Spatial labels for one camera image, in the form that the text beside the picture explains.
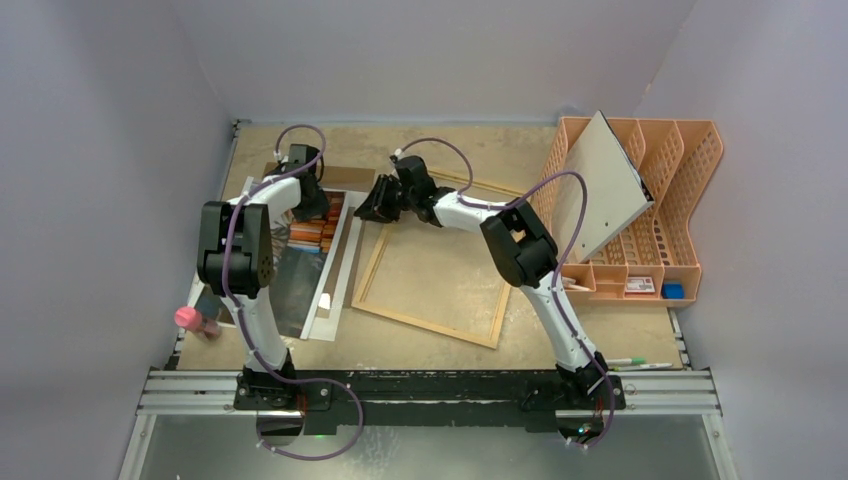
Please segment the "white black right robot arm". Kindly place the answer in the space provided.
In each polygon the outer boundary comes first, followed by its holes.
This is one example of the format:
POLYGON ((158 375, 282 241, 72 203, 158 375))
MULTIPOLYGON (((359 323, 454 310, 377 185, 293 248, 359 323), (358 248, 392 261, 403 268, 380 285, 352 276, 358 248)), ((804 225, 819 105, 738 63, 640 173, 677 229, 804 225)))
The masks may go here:
POLYGON ((481 234, 497 272, 534 308, 553 348, 564 399, 584 407, 601 389, 612 394, 609 367, 567 298, 558 246, 526 197, 467 200, 462 191, 437 185, 421 157, 393 162, 394 173, 378 176, 355 216, 388 224, 409 211, 426 224, 481 234))

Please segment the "grey white board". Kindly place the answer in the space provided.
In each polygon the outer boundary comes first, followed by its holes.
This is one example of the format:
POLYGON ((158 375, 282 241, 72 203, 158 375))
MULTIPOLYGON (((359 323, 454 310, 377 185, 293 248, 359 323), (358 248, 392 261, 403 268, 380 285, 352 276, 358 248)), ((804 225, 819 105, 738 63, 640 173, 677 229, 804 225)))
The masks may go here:
POLYGON ((569 263, 583 263, 655 203, 602 111, 569 142, 550 232, 569 263))

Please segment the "blue small block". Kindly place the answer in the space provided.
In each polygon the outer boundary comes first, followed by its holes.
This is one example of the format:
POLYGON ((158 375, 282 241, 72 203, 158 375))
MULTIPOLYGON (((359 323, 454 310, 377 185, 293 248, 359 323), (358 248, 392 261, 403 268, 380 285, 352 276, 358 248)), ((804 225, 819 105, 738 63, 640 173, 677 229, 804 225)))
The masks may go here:
POLYGON ((666 282, 661 287, 661 296, 668 300, 683 300, 686 298, 685 288, 679 282, 666 282))

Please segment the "white mat board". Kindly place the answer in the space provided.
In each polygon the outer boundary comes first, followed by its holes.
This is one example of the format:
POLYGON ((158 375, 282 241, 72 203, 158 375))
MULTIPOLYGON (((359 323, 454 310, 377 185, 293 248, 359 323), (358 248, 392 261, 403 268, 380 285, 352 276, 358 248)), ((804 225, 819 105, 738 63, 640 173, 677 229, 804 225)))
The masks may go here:
POLYGON ((280 335, 332 342, 357 259, 362 221, 353 215, 373 175, 339 169, 323 185, 330 212, 297 224, 290 212, 271 219, 271 310, 280 335))

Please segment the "aluminium rail base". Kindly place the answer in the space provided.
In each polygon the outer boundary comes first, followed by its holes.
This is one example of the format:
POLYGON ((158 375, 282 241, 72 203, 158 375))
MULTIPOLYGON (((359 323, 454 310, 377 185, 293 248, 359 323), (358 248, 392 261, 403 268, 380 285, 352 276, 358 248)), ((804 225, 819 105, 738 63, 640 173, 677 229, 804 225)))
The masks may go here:
POLYGON ((152 371, 137 411, 270 420, 332 435, 340 427, 521 427, 589 434, 632 416, 718 414, 706 371, 624 371, 587 398, 553 370, 315 370, 315 384, 248 388, 236 371, 152 371))

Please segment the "orange plastic desk organizer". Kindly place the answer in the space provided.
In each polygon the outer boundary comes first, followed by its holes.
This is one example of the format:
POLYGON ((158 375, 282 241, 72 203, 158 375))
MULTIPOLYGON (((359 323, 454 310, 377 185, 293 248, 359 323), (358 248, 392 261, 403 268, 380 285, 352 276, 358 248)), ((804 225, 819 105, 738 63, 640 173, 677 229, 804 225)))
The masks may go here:
POLYGON ((574 304, 685 307, 702 277, 690 218, 723 155, 714 122, 562 117, 532 204, 574 304))

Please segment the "green capped marker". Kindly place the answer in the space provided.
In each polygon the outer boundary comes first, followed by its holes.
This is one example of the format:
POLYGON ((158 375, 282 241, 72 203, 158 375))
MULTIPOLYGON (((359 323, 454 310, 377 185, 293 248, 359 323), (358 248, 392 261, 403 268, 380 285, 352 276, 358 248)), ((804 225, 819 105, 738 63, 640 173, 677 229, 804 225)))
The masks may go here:
POLYGON ((645 363, 646 363, 646 360, 644 358, 641 358, 641 357, 609 359, 607 361, 607 365, 610 366, 610 367, 637 366, 637 365, 643 365, 645 363))

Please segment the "pink bottle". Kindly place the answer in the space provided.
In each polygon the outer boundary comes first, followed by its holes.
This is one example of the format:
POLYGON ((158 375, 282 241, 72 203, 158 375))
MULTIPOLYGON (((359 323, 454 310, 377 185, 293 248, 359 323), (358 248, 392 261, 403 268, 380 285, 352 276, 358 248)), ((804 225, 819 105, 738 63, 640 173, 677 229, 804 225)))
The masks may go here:
POLYGON ((215 319, 191 306, 178 308, 174 313, 174 322, 178 327, 207 340, 215 340, 221 335, 221 327, 215 319))

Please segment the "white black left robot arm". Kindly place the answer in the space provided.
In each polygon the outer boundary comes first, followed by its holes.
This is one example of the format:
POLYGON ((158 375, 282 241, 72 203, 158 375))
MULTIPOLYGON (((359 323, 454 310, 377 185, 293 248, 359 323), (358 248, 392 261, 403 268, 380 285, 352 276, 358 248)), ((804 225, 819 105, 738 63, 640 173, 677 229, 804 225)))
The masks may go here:
POLYGON ((322 157, 319 148, 293 144, 254 189, 201 208, 197 275, 229 310, 245 353, 237 378, 237 409, 284 409, 300 392, 271 307, 271 221, 286 212, 302 221, 328 211, 316 175, 322 157))

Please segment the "light wooden picture frame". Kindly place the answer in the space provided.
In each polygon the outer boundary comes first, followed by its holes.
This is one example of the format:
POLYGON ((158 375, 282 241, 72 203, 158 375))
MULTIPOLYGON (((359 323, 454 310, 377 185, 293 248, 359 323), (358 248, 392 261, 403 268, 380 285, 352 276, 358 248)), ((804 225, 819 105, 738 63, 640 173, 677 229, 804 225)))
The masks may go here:
POLYGON ((439 228, 404 213, 382 226, 352 307, 494 350, 511 290, 477 227, 439 228))

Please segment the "small red white box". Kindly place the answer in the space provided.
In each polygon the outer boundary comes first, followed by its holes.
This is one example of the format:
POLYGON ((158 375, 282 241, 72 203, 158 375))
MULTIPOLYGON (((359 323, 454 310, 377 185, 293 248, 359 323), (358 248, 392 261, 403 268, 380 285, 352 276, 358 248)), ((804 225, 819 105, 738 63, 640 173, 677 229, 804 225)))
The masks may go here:
POLYGON ((656 284, 651 276, 628 276, 625 282, 626 295, 655 295, 656 284))

